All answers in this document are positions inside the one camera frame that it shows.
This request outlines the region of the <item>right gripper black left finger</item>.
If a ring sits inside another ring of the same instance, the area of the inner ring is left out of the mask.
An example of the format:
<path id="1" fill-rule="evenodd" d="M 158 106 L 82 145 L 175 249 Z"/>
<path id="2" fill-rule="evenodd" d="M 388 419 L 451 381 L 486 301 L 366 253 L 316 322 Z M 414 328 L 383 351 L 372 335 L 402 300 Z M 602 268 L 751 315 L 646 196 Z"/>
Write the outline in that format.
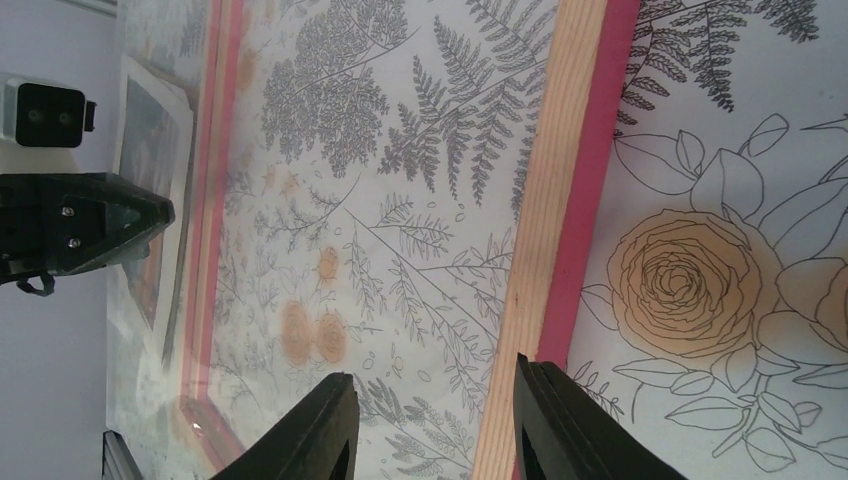
<path id="1" fill-rule="evenodd" d="M 219 480 L 353 480 L 360 409 L 351 374 L 327 375 Z"/>

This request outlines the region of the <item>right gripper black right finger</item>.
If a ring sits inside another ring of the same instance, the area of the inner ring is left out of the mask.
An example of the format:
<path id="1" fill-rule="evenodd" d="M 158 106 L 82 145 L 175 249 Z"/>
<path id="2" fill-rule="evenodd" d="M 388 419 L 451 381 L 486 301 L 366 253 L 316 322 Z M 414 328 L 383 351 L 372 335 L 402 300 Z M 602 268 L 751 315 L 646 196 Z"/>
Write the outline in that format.
<path id="1" fill-rule="evenodd" d="M 556 364 L 516 357 L 517 479 L 681 479 Z"/>

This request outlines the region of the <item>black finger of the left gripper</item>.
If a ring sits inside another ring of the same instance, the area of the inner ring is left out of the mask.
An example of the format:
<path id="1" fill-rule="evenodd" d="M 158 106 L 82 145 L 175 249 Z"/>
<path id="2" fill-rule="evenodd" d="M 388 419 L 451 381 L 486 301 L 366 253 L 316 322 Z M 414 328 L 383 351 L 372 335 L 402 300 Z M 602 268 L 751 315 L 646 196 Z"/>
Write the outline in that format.
<path id="1" fill-rule="evenodd" d="M 3 174 L 1 277 L 72 276 L 137 257 L 172 202 L 117 174 Z"/>

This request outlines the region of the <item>orange pink wooden frame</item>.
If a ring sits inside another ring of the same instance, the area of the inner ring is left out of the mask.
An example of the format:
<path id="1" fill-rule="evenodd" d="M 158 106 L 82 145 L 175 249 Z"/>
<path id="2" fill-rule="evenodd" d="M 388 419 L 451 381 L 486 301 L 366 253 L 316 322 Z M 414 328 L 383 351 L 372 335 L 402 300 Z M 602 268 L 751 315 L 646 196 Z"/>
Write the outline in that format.
<path id="1" fill-rule="evenodd" d="M 518 219 L 495 370 L 478 444 L 474 479 L 510 479 L 516 449 L 513 376 L 519 353 L 535 356 L 541 341 L 567 342 L 547 327 L 551 285 L 562 275 L 560 244 L 570 240 L 584 258 L 590 227 L 563 230 L 579 156 L 597 148 L 606 157 L 619 104 L 624 62 L 640 5 L 636 1 L 554 1 L 556 24 Z"/>

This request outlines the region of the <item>cat and books photo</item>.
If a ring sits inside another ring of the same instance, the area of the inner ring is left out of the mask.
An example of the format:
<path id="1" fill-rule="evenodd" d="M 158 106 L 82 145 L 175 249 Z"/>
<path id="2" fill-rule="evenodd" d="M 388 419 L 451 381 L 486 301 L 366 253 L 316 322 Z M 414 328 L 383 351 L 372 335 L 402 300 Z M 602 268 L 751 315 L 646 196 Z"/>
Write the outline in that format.
<path id="1" fill-rule="evenodd" d="M 125 54 L 120 60 L 119 121 L 113 170 L 138 190 L 138 211 L 118 217 L 140 230 L 119 260 L 110 299 L 140 337 L 153 365 L 174 349 L 186 245 L 185 222 L 195 115 L 187 94 Z"/>

